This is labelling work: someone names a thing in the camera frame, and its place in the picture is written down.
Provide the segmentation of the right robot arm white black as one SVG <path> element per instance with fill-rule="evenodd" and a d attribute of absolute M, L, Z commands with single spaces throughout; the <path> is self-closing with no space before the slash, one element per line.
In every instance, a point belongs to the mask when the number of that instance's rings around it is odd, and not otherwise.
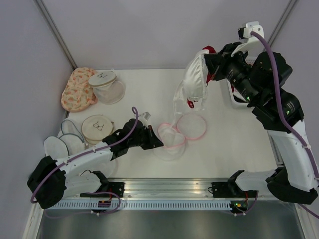
<path fill-rule="evenodd" d="M 235 52 L 239 43 L 231 43 L 219 51 L 204 54 L 212 80 L 228 80 L 252 109 L 274 141 L 283 166 L 264 172 L 239 170 L 228 180 L 227 190 L 238 197 L 245 191 L 266 191 L 283 202 L 311 204 L 317 197 L 318 181 L 306 145 L 304 112 L 296 96 L 283 90 L 282 85 L 292 73 L 284 57 L 274 54 L 278 84 L 274 83 L 271 60 L 260 53 L 254 63 L 246 62 L 247 54 Z"/>

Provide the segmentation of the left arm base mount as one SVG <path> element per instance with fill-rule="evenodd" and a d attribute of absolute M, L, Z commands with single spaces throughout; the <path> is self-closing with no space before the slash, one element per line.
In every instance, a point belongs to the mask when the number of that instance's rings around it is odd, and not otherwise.
<path fill-rule="evenodd" d="M 98 177 L 101 186 L 94 193 L 81 193 L 81 198 L 108 198 L 111 199 L 115 197 L 114 195 L 107 194 L 106 192 L 112 192 L 119 196 L 123 197 L 125 183 L 124 182 L 110 182 L 109 179 L 101 171 L 89 171 L 90 174 L 94 174 Z"/>

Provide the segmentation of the white lace bra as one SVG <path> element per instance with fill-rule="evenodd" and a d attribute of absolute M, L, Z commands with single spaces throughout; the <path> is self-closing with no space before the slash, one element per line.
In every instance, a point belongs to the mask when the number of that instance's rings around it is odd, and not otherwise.
<path fill-rule="evenodd" d="M 187 113 L 188 104 L 187 104 L 187 98 L 184 95 L 184 89 L 183 89 L 183 82 L 180 82 L 174 97 L 173 97 L 173 121 L 172 126 L 175 126 L 177 124 L 177 121 Z"/>

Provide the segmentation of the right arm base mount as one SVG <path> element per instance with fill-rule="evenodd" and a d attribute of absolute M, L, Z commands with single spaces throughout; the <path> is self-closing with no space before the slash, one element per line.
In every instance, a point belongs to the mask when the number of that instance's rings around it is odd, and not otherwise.
<path fill-rule="evenodd" d="M 211 186 L 208 188 L 213 195 L 213 198 L 255 198 L 257 191 L 254 190 L 242 190 L 236 184 L 235 180 L 242 174 L 244 170 L 238 170 L 227 181 L 211 182 Z"/>

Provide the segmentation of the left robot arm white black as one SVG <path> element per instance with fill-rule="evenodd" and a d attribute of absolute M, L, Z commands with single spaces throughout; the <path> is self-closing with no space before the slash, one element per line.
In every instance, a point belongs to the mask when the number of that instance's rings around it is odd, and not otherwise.
<path fill-rule="evenodd" d="M 32 192 L 30 201 L 38 203 L 42 209 L 48 209 L 76 194 L 94 193 L 97 197 L 104 197 L 109 191 L 106 177 L 100 171 L 85 176 L 85 170 L 111 162 L 125 155 L 132 147 L 149 150 L 162 146 L 151 125 L 145 126 L 141 121 L 131 119 L 122 129 L 87 150 L 62 159 L 51 156 L 42 158 L 27 181 Z"/>

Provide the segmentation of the red and white bra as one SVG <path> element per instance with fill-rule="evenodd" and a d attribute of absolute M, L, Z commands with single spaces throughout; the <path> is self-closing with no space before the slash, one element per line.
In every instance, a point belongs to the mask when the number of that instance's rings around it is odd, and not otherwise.
<path fill-rule="evenodd" d="M 215 52 L 215 49 L 208 45 L 196 53 L 184 70 L 183 78 L 175 92 L 175 101 L 181 100 L 195 111 L 204 109 L 208 95 L 207 86 L 212 80 L 212 74 L 206 66 L 205 55 Z"/>

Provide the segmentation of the pink-trimmed mesh laundry bag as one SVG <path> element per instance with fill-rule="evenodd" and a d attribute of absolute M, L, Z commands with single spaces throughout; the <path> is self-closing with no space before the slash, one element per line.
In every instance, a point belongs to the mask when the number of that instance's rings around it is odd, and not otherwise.
<path fill-rule="evenodd" d="M 164 161 L 176 160 L 183 155 L 188 141 L 201 139 L 206 131 L 206 120 L 196 114 L 183 115 L 174 125 L 162 123 L 158 126 L 158 135 L 163 146 L 153 152 Z"/>

